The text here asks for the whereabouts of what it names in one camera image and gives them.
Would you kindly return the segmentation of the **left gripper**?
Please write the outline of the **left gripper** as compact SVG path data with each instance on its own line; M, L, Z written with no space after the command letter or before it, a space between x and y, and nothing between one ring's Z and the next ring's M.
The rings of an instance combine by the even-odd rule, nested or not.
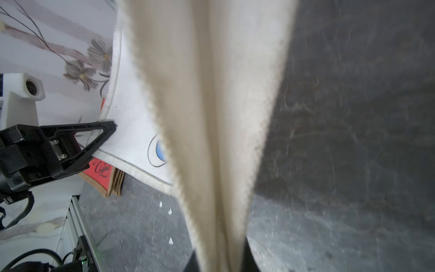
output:
M81 148L75 135L94 130L100 134ZM1 193L18 194L88 169L93 154L115 131L113 121L1 130Z

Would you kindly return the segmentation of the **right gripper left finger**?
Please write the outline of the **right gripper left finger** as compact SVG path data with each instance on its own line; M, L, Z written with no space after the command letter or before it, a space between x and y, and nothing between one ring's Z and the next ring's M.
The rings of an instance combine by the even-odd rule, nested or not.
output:
M188 263L186 264L183 272L200 272L199 263L197 260L197 254L196 251L193 251Z

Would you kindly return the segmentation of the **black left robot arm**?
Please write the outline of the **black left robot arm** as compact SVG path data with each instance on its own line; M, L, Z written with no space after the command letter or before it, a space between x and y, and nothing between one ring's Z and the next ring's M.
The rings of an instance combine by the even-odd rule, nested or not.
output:
M78 205L113 121L14 125L1 131L1 270L101 272Z

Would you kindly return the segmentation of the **white Doraemon canvas bag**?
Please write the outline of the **white Doraemon canvas bag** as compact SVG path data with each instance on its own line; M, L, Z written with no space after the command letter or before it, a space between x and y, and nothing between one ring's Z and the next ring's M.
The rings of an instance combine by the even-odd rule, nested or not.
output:
M240 272L297 1L118 1L96 157L183 210L201 272Z

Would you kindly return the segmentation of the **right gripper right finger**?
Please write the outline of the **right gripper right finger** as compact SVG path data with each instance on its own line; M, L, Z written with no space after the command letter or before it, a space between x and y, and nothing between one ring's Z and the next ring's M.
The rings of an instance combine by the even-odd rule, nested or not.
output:
M240 272L260 272L256 261L252 255L247 238L245 238Z

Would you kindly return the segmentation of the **red jute Christmas bag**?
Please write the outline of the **red jute Christmas bag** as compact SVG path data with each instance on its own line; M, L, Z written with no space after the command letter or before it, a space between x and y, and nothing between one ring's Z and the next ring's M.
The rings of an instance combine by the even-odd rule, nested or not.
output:
M125 175L124 171L97 158L90 161L88 169L78 174L105 198L121 196Z

